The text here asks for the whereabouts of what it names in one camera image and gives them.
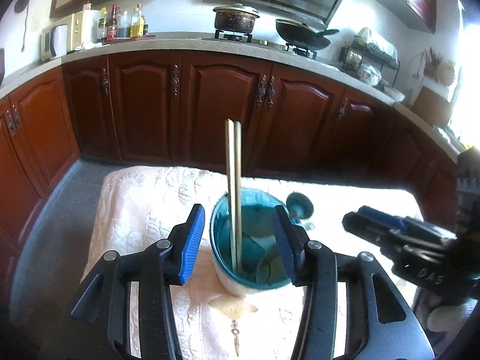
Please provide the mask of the right hand white glove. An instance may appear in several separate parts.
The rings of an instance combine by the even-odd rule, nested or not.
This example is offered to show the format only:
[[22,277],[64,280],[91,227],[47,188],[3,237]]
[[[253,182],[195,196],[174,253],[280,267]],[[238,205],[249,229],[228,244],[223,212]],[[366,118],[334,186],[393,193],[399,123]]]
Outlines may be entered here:
[[477,303],[477,300],[469,299],[457,306],[438,306],[430,312],[426,326],[432,332],[459,332]]

